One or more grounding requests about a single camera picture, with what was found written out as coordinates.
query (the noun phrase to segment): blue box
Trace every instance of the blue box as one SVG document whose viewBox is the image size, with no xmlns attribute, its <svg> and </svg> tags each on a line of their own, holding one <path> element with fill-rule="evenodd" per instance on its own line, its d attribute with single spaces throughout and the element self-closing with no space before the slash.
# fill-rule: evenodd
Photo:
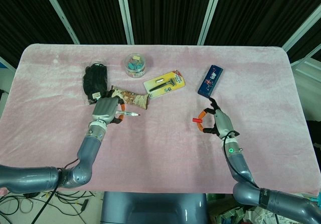
<svg viewBox="0 0 321 224">
<path fill-rule="evenodd" d="M 209 98 L 222 72 L 222 68 L 212 65 L 197 93 Z"/>
</svg>

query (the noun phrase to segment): marker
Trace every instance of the marker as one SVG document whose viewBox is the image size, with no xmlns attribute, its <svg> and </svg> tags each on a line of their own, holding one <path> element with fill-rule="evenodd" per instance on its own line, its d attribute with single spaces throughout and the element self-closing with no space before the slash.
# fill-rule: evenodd
<svg viewBox="0 0 321 224">
<path fill-rule="evenodd" d="M 118 114 L 118 115 L 127 115 L 127 116 L 140 116 L 139 114 L 134 113 L 134 112 L 121 111 L 121 110 L 116 110 L 116 114 Z"/>
</svg>

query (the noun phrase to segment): white wall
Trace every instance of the white wall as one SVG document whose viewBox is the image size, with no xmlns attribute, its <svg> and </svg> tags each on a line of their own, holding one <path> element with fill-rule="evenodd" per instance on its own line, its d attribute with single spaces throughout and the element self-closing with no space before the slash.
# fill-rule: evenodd
<svg viewBox="0 0 321 224">
<path fill-rule="evenodd" d="M 12 80 L 14 79 L 15 74 L 7 69 L 7 68 L 0 68 L 0 89 L 10 92 Z M 8 98 L 8 94 L 3 93 L 1 100 L 0 100 L 0 118 L 4 111 L 6 101 Z"/>
<path fill-rule="evenodd" d="M 315 60 L 313 64 L 321 66 L 321 62 Z M 298 72 L 297 69 L 304 70 L 306 74 L 316 78 L 319 78 L 320 70 L 304 63 L 292 68 L 305 119 L 321 121 L 321 82 Z"/>
</svg>

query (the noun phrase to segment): pink towel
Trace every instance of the pink towel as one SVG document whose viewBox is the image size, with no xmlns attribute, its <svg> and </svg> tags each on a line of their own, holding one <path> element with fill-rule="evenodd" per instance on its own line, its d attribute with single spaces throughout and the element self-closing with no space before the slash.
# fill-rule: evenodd
<svg viewBox="0 0 321 224">
<path fill-rule="evenodd" d="M 146 74 L 126 75 L 141 53 Z M 210 107 L 197 94 L 210 65 L 224 69 L 212 97 L 240 132 L 239 145 L 260 187 L 317 193 L 321 180 L 286 53 L 277 47 L 29 46 L 0 121 L 0 163 L 62 167 L 77 158 L 94 105 L 85 105 L 87 65 L 107 61 L 108 85 L 145 94 L 143 82 L 174 69 L 186 86 L 152 99 L 147 110 L 111 124 L 91 181 L 77 190 L 231 193 L 235 184 L 221 140 L 192 118 Z M 205 127 L 213 126 L 205 117 Z"/>
</svg>

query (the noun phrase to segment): clear plastic container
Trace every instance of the clear plastic container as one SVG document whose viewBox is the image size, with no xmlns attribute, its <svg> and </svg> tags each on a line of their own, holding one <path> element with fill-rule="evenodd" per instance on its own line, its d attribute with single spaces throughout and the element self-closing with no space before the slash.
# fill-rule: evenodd
<svg viewBox="0 0 321 224">
<path fill-rule="evenodd" d="M 146 62 L 143 55 L 138 53 L 129 54 L 124 61 L 125 71 L 133 78 L 141 77 L 146 71 Z"/>
</svg>

